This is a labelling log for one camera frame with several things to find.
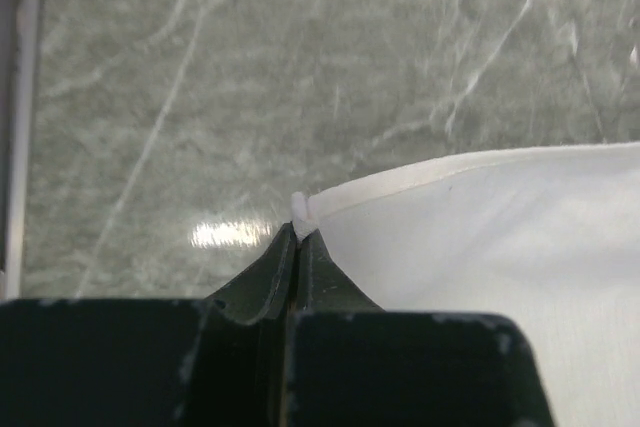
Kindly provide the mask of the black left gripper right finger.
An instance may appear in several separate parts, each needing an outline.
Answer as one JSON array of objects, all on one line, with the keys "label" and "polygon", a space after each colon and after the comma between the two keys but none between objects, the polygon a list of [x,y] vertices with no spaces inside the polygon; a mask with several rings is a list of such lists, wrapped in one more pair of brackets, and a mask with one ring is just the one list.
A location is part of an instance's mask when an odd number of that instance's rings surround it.
[{"label": "black left gripper right finger", "polygon": [[291,426],[550,426],[530,344],[487,313],[381,309],[333,262],[301,246],[287,336]]}]

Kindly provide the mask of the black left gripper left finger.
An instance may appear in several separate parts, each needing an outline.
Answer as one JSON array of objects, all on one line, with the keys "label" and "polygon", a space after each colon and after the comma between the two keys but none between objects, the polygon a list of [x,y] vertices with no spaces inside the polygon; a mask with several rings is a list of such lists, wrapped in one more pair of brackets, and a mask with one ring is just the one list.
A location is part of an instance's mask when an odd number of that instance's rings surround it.
[{"label": "black left gripper left finger", "polygon": [[275,426],[296,237],[202,299],[1,305],[5,426]]}]

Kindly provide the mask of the white cloth napkin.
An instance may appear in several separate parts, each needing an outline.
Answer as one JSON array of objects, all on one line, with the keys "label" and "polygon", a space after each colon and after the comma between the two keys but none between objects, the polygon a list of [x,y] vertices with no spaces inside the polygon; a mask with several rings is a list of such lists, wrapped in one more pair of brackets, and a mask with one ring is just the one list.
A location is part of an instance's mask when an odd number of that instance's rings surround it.
[{"label": "white cloth napkin", "polygon": [[436,158],[295,193],[292,220],[381,307],[514,320],[558,425],[638,424],[637,144]]}]

